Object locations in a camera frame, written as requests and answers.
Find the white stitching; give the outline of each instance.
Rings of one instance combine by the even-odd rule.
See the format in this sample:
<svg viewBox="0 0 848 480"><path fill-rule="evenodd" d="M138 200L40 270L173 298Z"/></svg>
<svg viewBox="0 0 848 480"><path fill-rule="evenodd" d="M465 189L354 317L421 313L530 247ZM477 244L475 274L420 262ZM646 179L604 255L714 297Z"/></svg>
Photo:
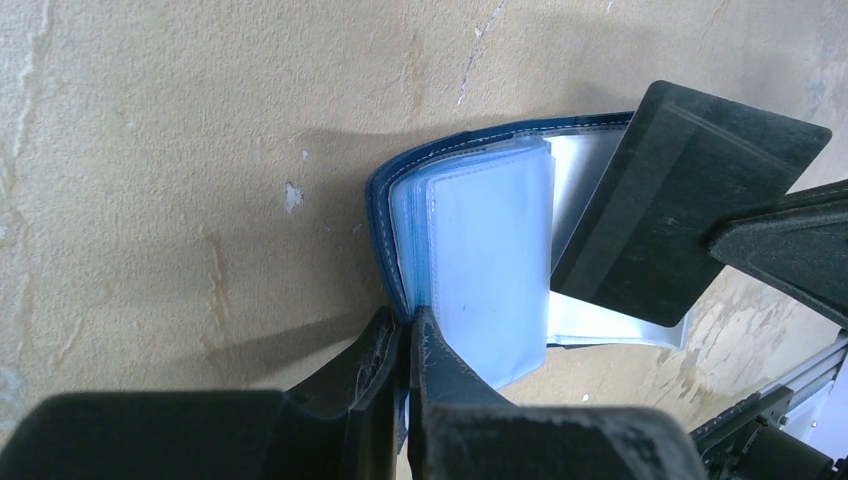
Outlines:
<svg viewBox="0 0 848 480"><path fill-rule="evenodd" d="M392 184L392 181L394 181L394 179L397 178L399 175L403 174L404 172L406 172L410 168L420 164L421 162L423 162L427 159L430 159L433 156L436 156L436 155L438 155L442 152L445 152L447 150L462 147L462 146L468 145L470 143L480 143L480 142L483 142L483 141L486 141L486 140L489 140L489 139L492 139L492 138L495 138L495 137L502 137L502 136L505 136L505 135L515 135L515 134L522 133L522 132L543 132L543 131L548 131L548 130L559 130L559 129L565 130L565 129L571 129L571 128L597 127L597 126L602 126L602 125L625 125L627 123L628 123L627 120L619 120L617 122L598 122L598 123L584 123L584 124L581 124L581 125L554 125L554 126L551 126L551 127L542 127L542 128L523 128L523 129L519 129L519 130L511 130L511 131L498 133L497 135L489 135L488 137L474 138L474 139L468 140L466 142L457 143L456 145L451 145L449 147L444 147L440 150L430 152L429 154L427 154L427 156L421 157L418 160L416 160L416 161L414 161L414 162L412 162L408 165L404 165L397 172L392 174L392 176L389 177L389 179L387 181L385 181L382 186L380 186L380 190L379 190L379 192L377 192L377 202L379 204L380 199L383 196L383 192L386 190L386 188L388 188ZM391 254L391 251L389 251L389 239L386 237L386 222L385 222L385 216L383 215L383 209L382 208L377 209L377 216L380 217L380 236L383 237L383 250L385 251L386 258L388 258L389 255ZM391 260L389 261L389 271L390 271L389 277L391 278L391 281L394 284L395 289L397 291L402 291L403 287L401 287L401 284L397 279L399 274L397 272L395 272L395 267L394 267L394 264L391 263ZM400 302L403 305L404 309L407 310L407 313L411 313L411 312L408 311L409 307L406 303L406 298L403 295L398 295L398 298L400 298Z"/></svg>

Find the black plastic part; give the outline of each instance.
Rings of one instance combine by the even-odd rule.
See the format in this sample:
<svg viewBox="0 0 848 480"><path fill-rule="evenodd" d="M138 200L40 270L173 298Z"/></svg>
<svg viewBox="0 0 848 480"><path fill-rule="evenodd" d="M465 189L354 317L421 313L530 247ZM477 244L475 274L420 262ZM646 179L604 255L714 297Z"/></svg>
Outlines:
<svg viewBox="0 0 848 480"><path fill-rule="evenodd" d="M765 397L755 393L720 413L691 433L698 453L707 459L713 449L729 449L742 427L759 416L777 421L789 410L794 394L792 389L781 385Z"/></svg>
<svg viewBox="0 0 848 480"><path fill-rule="evenodd" d="M0 453L0 478L394 478L399 344L382 308L288 392L53 397Z"/></svg>
<svg viewBox="0 0 848 480"><path fill-rule="evenodd" d="M426 479L702 479L692 440L643 408L522 408L447 345L429 308L416 312L409 461Z"/></svg>
<svg viewBox="0 0 848 480"><path fill-rule="evenodd" d="M710 255L848 328L848 181L744 213L718 232Z"/></svg>
<svg viewBox="0 0 848 480"><path fill-rule="evenodd" d="M752 425L740 445L740 480L829 480L833 459L773 425Z"/></svg>
<svg viewBox="0 0 848 480"><path fill-rule="evenodd" d="M723 268L710 234L780 198L828 129L668 82L650 86L551 288L666 327Z"/></svg>

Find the beige wall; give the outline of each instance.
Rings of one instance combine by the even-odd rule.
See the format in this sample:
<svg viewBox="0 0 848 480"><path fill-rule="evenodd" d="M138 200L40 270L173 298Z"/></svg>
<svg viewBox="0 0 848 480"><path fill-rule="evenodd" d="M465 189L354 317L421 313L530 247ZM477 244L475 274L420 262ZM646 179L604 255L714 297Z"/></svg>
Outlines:
<svg viewBox="0 0 848 480"><path fill-rule="evenodd" d="M632 109L663 78L829 126L801 183L848 174L839 2L499 1L5 0L0 439L62 390L285 388L314 371L385 303L364 180L439 135ZM734 288L715 287L740 298L702 317L803 310ZM751 298L762 308L746 313ZM774 343L783 363L748 362L742 383L829 341L813 317ZM511 394L579 403L610 359L660 378L669 357L630 348L554 352L528 381L573 388Z"/></svg>

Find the textured wall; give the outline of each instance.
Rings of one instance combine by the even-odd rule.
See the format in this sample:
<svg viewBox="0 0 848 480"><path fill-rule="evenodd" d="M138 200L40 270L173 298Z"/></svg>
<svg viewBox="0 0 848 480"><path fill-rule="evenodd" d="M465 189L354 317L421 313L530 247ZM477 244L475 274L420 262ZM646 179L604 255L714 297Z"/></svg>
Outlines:
<svg viewBox="0 0 848 480"><path fill-rule="evenodd" d="M308 375L385 301L366 176L442 134L631 109L664 78L833 128L801 183L848 174L836 1L422 3L2 3L0 439L61 390ZM721 281L693 331L717 350L557 351L511 394L579 402L626 367L622 382L685 390L656 400L685 419L719 351L745 381L701 395L701 415L832 338L781 295ZM716 323L722 309L787 327L763 349L756 329Z"/></svg>

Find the blue leather cover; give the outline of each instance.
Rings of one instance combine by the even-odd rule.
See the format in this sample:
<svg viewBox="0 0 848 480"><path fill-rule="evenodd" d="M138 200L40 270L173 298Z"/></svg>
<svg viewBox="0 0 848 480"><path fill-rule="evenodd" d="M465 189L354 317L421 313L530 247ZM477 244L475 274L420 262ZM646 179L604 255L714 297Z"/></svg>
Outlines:
<svg viewBox="0 0 848 480"><path fill-rule="evenodd" d="M389 300L401 322L411 323L412 314L406 302L403 283L398 269L389 210L389 189L403 174L429 161L461 150L490 145L509 140L515 136L549 136L559 131L570 134L601 129L620 129L627 125L633 112L587 115L545 120L528 120L496 127L451 135L404 152L380 166L365 186L368 223L374 253Z"/></svg>

